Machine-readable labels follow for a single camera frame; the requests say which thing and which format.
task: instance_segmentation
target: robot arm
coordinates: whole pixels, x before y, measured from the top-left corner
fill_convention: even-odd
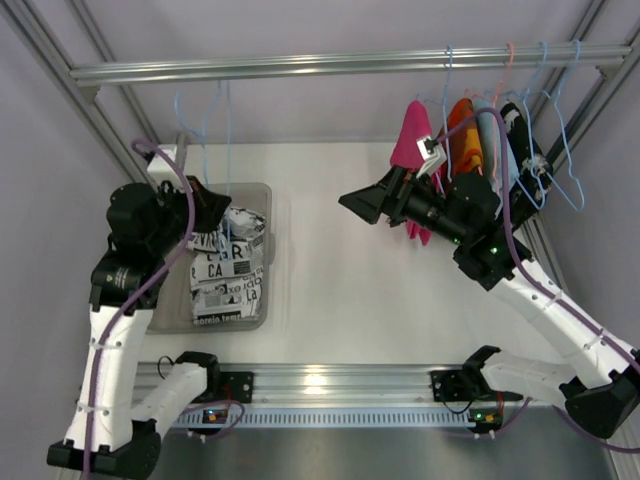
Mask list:
[[[195,204],[194,231],[213,232],[231,199],[206,190],[194,177],[187,179]],[[218,392],[216,357],[185,352],[160,386],[131,408],[138,353],[166,276],[124,313],[104,343],[99,340],[124,302],[164,265],[165,256],[184,236],[187,219],[186,195],[170,182],[158,192],[134,183],[112,194],[107,211],[109,248],[91,275],[91,338],[80,399],[64,439],[49,447],[49,465],[147,478],[175,419],[190,403],[211,401]],[[89,405],[92,386],[95,399]],[[83,465],[87,449],[88,468]]]
[[[435,152],[433,142],[427,150]],[[518,311],[566,361],[553,365],[485,346],[462,369],[451,372],[463,385],[455,397],[473,400],[496,391],[515,392],[565,409],[594,436],[611,437],[640,402],[640,376],[610,341],[631,358],[638,358],[638,352],[605,332],[514,239],[528,276],[553,298],[543,295],[516,269],[502,219],[495,218],[499,199],[483,177],[457,175],[446,199],[436,193],[428,178],[418,177],[419,173],[395,166],[377,184],[343,195],[339,202],[368,223],[376,223],[381,214],[388,216],[392,227],[411,220],[459,245],[453,256],[458,267]],[[567,310],[567,305],[581,313],[592,329]],[[436,388],[440,387],[434,385],[436,398],[446,393],[436,392]]]

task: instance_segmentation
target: gray plastic bin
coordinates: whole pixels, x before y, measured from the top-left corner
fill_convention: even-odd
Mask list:
[[[226,184],[213,184],[210,190],[226,193]],[[231,204],[244,207],[266,216],[264,274],[260,312],[253,317],[231,320],[213,325],[196,325],[191,311],[191,262],[195,253],[187,250],[171,268],[160,290],[158,306],[154,312],[149,333],[204,333],[254,330],[267,318],[269,303],[269,266],[275,258],[275,236],[271,231],[271,189],[264,183],[232,183]]]

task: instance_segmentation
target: aluminum rail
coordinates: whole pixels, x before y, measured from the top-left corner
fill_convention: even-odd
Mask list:
[[[600,18],[603,11],[611,4],[611,0],[591,0],[591,3],[587,6],[584,11],[584,14],[580,18],[580,21],[576,25],[576,28],[571,32],[571,35],[568,36],[568,40],[580,40],[581,42],[587,39],[589,33],[593,30],[594,26],[597,24],[598,19]],[[549,92],[549,94],[553,95],[558,85],[560,84],[560,79],[564,75],[566,68],[555,68],[549,74],[549,77],[544,82],[542,89]],[[540,119],[543,110],[548,106],[549,99],[545,95],[538,95],[535,101],[533,102],[533,106],[531,107],[531,121],[533,125],[536,125],[536,122]]]
[[[132,181],[149,181],[142,162],[135,158],[100,103],[87,101],[69,76],[73,62],[35,6],[26,0],[0,0],[0,15],[122,172]]]
[[[618,66],[632,49],[624,44],[583,44],[578,64]],[[452,68],[503,68],[509,61],[508,47],[454,48]],[[548,46],[546,67],[570,65],[576,55],[573,43]],[[514,67],[533,68],[542,61],[540,45],[515,48]],[[167,62],[113,62],[78,65],[70,74],[80,87],[142,83],[275,78],[312,75],[446,70],[446,49],[404,52],[292,55],[286,57],[226,58]]]
[[[85,0],[66,0],[66,3],[75,16],[78,25],[84,31],[85,35],[93,45],[94,49],[103,62],[115,62],[116,57],[107,43],[95,17],[89,10]],[[154,143],[160,143],[160,138],[153,128],[149,117],[144,112],[140,100],[131,87],[126,85],[120,89],[124,102],[127,104],[129,111],[140,125],[140,129],[145,136]]]

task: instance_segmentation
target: cable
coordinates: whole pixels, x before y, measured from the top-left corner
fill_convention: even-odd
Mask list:
[[[221,82],[218,81],[218,84],[217,84],[218,88],[213,98],[211,99],[211,103],[209,104],[209,108],[207,109],[207,112],[205,113],[204,118],[202,119],[202,130],[200,131],[190,127],[187,124],[187,122],[184,120],[182,115],[180,114],[180,97],[182,96],[182,89],[179,88],[176,91],[175,97],[173,98],[173,108],[176,112],[176,117],[178,117],[178,123],[182,128],[184,128],[185,130],[187,130],[189,133],[191,133],[193,136],[196,137],[196,139],[200,143],[200,147],[202,148],[202,176],[204,177],[204,183],[206,186],[209,185],[209,156],[207,154],[207,149],[206,149],[206,140],[207,140],[207,134],[209,132],[209,120],[211,119],[211,116],[213,115],[213,112],[216,110],[218,103],[220,101],[220,95],[221,95],[220,85],[221,85]]]
[[[176,263],[178,258],[182,255],[182,253],[187,248],[187,242],[191,238],[193,234],[193,227],[195,224],[195,204],[193,201],[193,193],[191,192],[191,187],[189,186],[189,182],[180,170],[178,166],[169,158],[169,156],[163,152],[157,145],[151,143],[149,140],[144,138],[139,138],[134,140],[131,143],[131,149],[137,154],[144,156],[145,153],[140,149],[140,146],[145,147],[148,151],[155,152],[160,158],[162,158],[167,165],[173,170],[178,179],[180,180],[180,184],[184,189],[185,195],[187,197],[187,209],[188,209],[188,220],[187,220],[187,228],[185,230],[184,237],[178,243],[175,248],[173,254],[167,259],[165,264],[158,269],[156,273],[154,273],[149,280],[147,280],[138,290],[131,294],[131,296],[122,304],[122,306],[116,311],[113,315],[107,326],[105,327],[102,335],[98,339],[99,345],[104,345],[108,340],[109,335],[118,324],[120,318],[124,315],[124,313],[129,310],[135,302],[147,291],[151,288],[158,280],[160,280],[171,268],[171,266]],[[96,349],[93,361],[90,365],[90,373],[89,373],[89,392],[87,398],[87,406],[89,407],[89,411],[87,412],[87,424],[85,427],[85,437],[84,437],[84,452],[82,454],[82,475],[85,480],[89,479],[90,470],[91,470],[91,442],[93,440],[93,422],[94,422],[94,411],[96,403],[96,394],[98,387],[98,372],[100,371],[100,360],[102,359],[102,352],[104,350],[101,348]]]
[[[212,435],[211,437],[208,437],[212,440],[218,440],[220,438],[226,437],[227,435],[229,435],[233,429],[236,427],[236,425],[238,423],[240,423],[240,421],[244,418],[244,415],[247,411],[247,409],[245,408],[245,406],[238,402],[237,400],[219,400],[216,402],[210,402],[210,403],[203,403],[197,406],[193,406],[193,407],[189,407],[186,410],[184,410],[182,412],[182,414],[186,414],[186,413],[191,413],[191,412],[197,412],[203,409],[207,409],[207,408],[213,408],[213,407],[219,407],[219,406],[226,406],[227,409],[229,409],[229,407],[231,405],[234,405],[236,407],[238,407],[240,409],[240,415],[238,415],[238,418],[236,418],[228,427],[222,428],[220,429],[220,431],[218,433],[216,433],[215,435]]]
[[[502,181],[503,183],[506,182],[508,180],[508,171],[507,171],[507,166],[508,166],[508,159],[507,159],[507,132],[504,126],[504,121],[502,121],[502,118],[500,117],[500,113],[494,109],[494,108],[481,108],[479,109],[477,112],[474,112],[473,115],[471,115],[470,117],[466,118],[463,122],[461,122],[459,125],[457,125],[455,128],[451,129],[451,131],[449,131],[448,135],[455,135],[460,129],[464,128],[466,126],[466,124],[468,122],[470,122],[472,119],[474,119],[475,117],[477,117],[478,115],[482,114],[482,113],[491,113],[494,117],[496,117],[496,119],[500,119],[500,121],[498,122],[498,127],[500,130],[500,148],[501,148],[501,162],[502,162]],[[436,140],[438,142],[442,142],[442,140],[444,139],[444,135],[442,137],[438,137]],[[507,247],[509,249],[509,253],[511,254],[511,258],[516,266],[516,268],[518,269],[518,271],[520,272],[520,274],[533,286],[535,287],[540,293],[542,293],[545,297],[547,297],[548,299],[553,299],[555,298],[555,294],[552,293],[550,290],[548,290],[544,285],[542,285],[540,282],[538,282],[535,278],[533,278],[529,272],[527,272],[527,270],[524,268],[524,265],[522,264],[522,261],[520,260],[520,257],[518,256],[518,252],[516,250],[516,245],[515,245],[515,241],[514,241],[514,237],[513,237],[513,232],[511,231],[511,229],[513,228],[511,225],[511,202],[509,201],[509,194],[508,192],[506,192],[506,190],[503,189],[502,191],[502,198],[503,198],[503,227],[504,227],[504,233],[505,233],[505,239],[507,241]],[[556,301],[556,303],[558,305],[560,305],[562,308],[564,308],[567,312],[569,312],[571,315],[573,315],[580,323],[582,323],[586,328],[589,329],[589,331],[591,331],[595,336],[600,337],[602,339],[602,341],[604,341],[605,343],[609,344],[609,346],[618,354],[620,355],[622,358],[624,358],[629,365],[631,366],[631,368],[633,368],[636,372],[638,372],[638,374],[640,374],[640,364],[638,364],[638,362],[636,361],[635,358],[633,358],[633,356],[631,356],[631,354],[627,351],[625,351],[620,345],[618,345],[618,343],[613,340],[611,337],[607,336],[607,335],[603,335],[604,333],[604,329],[600,329],[597,326],[595,326],[593,323],[591,323],[591,321],[582,313],[580,312],[578,309],[576,309],[575,307],[573,307],[570,303],[568,303],[566,300],[560,298]],[[518,415],[521,413],[521,411],[525,408],[525,406],[528,404],[528,402],[525,402],[525,405],[523,405],[523,408],[521,408],[521,410],[514,416],[514,418],[512,419],[512,421],[510,421],[510,424],[513,423],[513,420],[515,420],[515,418],[518,417]],[[615,451],[618,453],[628,453],[628,454],[635,454],[635,453],[640,453],[640,449],[636,449],[636,448],[622,448],[622,447],[613,447],[612,445],[609,444],[603,444],[603,442],[601,442],[599,439],[595,438],[593,435],[590,435],[587,432],[581,431],[581,434],[583,434],[584,436],[595,440],[599,445],[603,446],[604,448],[613,450],[615,448]]]
[[[502,425],[500,430],[493,431],[493,434],[491,433],[479,434],[479,433],[472,433],[472,432],[458,433],[458,432],[449,432],[446,430],[444,430],[444,432],[448,436],[457,437],[457,438],[476,439],[476,440],[477,439],[493,440],[495,439],[495,437],[504,435],[505,432],[507,432],[513,426],[516,420],[520,418],[520,415],[522,415],[522,412],[524,412],[527,409],[527,407],[529,406],[529,403],[531,403],[531,399],[526,398],[522,406],[518,409],[518,411],[504,425]]]
[[[447,97],[449,96],[449,82],[451,82],[451,70],[453,68],[453,48],[451,45],[447,45],[447,52],[449,53],[449,68],[447,69],[447,81],[444,84],[442,90],[442,123],[444,124],[444,135],[447,146],[447,179],[451,183],[451,151],[449,149],[449,121],[447,119]]]
[[[502,415],[504,413],[504,399],[502,398],[502,392],[496,392],[496,400],[498,401],[498,413]]]
[[[560,415],[560,417],[566,422],[567,425],[569,425],[569,427],[574,432],[576,432],[578,435],[580,435],[580,436],[582,436],[584,438],[588,438],[589,440],[593,440],[598,445],[600,445],[602,448],[606,448],[607,450],[611,450],[612,452],[623,453],[623,454],[626,454],[626,455],[637,455],[637,454],[640,454],[640,447],[625,448],[625,447],[618,447],[617,445],[609,445],[607,442],[603,442],[599,438],[596,438],[593,435],[590,435],[589,433],[587,433],[584,430],[582,430],[582,428],[580,428],[580,426],[577,425],[576,422],[574,422],[571,419],[571,417],[569,417],[569,415],[566,414],[566,412],[563,412],[562,410],[560,410],[555,405],[553,406],[553,409],[556,411],[556,413],[558,415]]]
[[[442,400],[442,404],[446,407],[447,410],[449,410],[451,413],[455,414],[455,415],[462,415],[463,413],[466,413],[469,411],[469,409],[471,408],[471,404],[473,403],[473,400],[469,400],[469,403],[467,403],[467,406],[464,407],[462,410],[453,410],[449,405],[447,405],[447,402],[445,402],[444,400]]]
[[[227,197],[231,196],[231,81],[227,80]],[[229,209],[227,207],[227,259],[231,261],[231,222],[229,221]]]
[[[172,367],[175,365],[175,362],[171,359],[171,357],[169,355],[163,355],[158,359],[158,363],[156,364],[156,368],[158,370],[158,375],[160,375],[160,378],[164,380],[164,375],[162,375],[162,372],[160,371],[160,364],[162,363],[162,359],[163,358],[166,358],[167,360],[169,360],[169,363],[171,364]]]

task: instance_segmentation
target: metal rod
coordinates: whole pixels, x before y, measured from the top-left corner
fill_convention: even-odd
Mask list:
[[[577,39],[581,42],[584,41],[608,3],[610,3],[609,0],[591,0],[591,3],[587,6],[580,22],[576,26],[575,30],[571,32],[569,40]],[[544,82],[542,89],[549,92],[550,95],[553,95],[556,88],[558,88],[560,79],[564,75],[565,71],[566,68],[553,69],[547,80]],[[536,98],[533,103],[533,107],[531,107],[531,121],[533,125],[535,125],[540,119],[540,115],[547,107],[548,102],[549,99],[546,95],[538,95],[538,98]]]
[[[546,65],[563,67],[573,62],[576,47],[572,43],[548,47]],[[631,53],[627,45],[585,44],[582,65],[620,65]],[[542,60],[539,45],[517,47],[515,67],[536,67]],[[503,68],[509,61],[506,45],[497,48],[456,48],[455,69]],[[446,70],[449,54],[442,50],[382,52],[359,54],[293,55],[287,57],[227,58],[170,62],[117,62],[79,65],[71,76],[80,86],[126,85],[159,82],[184,82],[222,79],[274,78],[310,75],[348,75],[363,73]]]
[[[101,59],[104,62],[115,62],[116,57],[102,34],[102,31],[92,15],[91,10],[89,10],[85,0],[67,0],[67,5]],[[133,89],[127,85],[123,85],[120,87],[120,93],[144,135],[151,141],[160,143],[158,134],[149,121],[149,117],[147,117],[144,112],[144,109],[140,104],[140,100],[138,100]]]
[[[0,0],[0,13],[122,171],[131,180],[148,181],[146,171],[133,157],[133,152],[120,138],[100,105],[90,105],[84,99],[69,75],[71,60],[30,1]]]
[[[567,123],[565,132],[570,149],[574,149],[587,133],[593,122],[600,116],[611,99],[640,64],[640,19],[627,37],[632,52],[625,58],[617,72],[610,77],[600,78],[591,88],[576,112]],[[558,171],[567,160],[562,135],[559,135],[547,153],[547,160]]]

